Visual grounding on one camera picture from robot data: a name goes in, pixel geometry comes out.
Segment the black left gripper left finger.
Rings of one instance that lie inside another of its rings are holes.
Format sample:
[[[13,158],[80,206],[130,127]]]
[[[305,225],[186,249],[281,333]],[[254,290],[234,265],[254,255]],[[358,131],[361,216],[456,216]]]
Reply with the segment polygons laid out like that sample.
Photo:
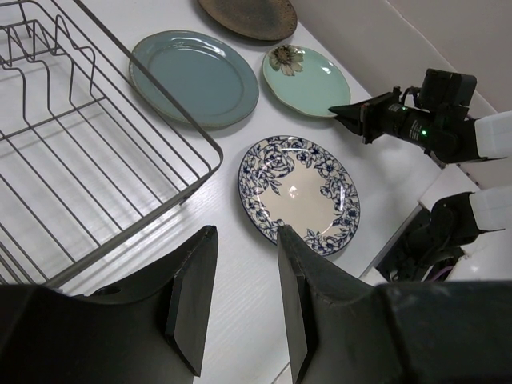
[[[197,377],[202,370],[218,231],[88,296],[60,298],[51,377]]]

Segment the mint green flower plate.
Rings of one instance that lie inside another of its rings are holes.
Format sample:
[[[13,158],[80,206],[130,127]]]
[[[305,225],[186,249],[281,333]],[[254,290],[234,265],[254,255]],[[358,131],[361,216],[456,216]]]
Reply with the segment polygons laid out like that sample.
[[[332,118],[334,106],[351,104],[349,84],[335,64],[310,48],[281,45],[268,51],[262,75],[272,94],[294,111]]]

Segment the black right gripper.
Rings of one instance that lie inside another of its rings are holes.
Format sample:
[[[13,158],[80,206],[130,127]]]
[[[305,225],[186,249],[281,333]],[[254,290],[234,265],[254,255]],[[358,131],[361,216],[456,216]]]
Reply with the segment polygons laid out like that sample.
[[[434,115],[404,106],[399,96],[387,92],[355,104],[332,106],[329,112],[351,133],[363,137],[365,144],[387,134],[424,150],[458,150],[455,134],[434,124]]]

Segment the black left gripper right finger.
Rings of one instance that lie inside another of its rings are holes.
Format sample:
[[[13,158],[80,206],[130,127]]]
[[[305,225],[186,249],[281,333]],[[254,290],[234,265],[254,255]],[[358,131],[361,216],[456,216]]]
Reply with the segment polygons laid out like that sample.
[[[278,265],[292,380],[382,383],[382,307],[372,286],[278,230]]]

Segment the blue floral white plate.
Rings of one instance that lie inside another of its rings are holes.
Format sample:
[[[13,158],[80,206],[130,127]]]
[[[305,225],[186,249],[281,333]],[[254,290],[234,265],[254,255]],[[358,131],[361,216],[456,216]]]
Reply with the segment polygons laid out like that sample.
[[[305,138],[280,135],[253,144],[237,184],[248,218],[271,242],[288,225],[326,257],[347,246],[358,229],[361,202],[354,181],[335,156]]]

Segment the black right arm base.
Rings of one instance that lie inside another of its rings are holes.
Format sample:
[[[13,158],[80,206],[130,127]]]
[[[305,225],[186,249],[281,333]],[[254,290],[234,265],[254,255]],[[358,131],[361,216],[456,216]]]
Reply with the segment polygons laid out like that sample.
[[[419,282],[464,255],[478,236],[511,228],[511,187],[462,192],[423,208],[377,266],[388,282]]]

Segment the grey-blue round plate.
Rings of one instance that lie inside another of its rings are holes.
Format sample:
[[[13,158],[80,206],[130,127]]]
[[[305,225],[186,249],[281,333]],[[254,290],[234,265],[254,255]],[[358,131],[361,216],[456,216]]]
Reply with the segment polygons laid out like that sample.
[[[247,61],[206,34],[159,32],[138,42],[132,55],[202,127],[233,125],[258,104],[258,80]]]

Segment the brown speckled plate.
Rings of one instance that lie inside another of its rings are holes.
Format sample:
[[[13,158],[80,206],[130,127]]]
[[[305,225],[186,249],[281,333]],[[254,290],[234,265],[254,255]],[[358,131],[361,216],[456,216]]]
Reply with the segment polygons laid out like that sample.
[[[201,0],[198,3],[225,28],[259,41],[286,39],[298,25],[298,16],[290,1]]]

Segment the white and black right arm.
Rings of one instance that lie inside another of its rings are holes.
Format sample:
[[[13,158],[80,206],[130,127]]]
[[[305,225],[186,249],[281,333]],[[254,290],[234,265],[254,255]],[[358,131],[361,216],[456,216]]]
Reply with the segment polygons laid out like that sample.
[[[387,134],[419,146],[445,164],[508,158],[511,112],[471,118],[468,111],[476,85],[473,75],[428,69],[420,87],[396,86],[329,111],[365,144]]]

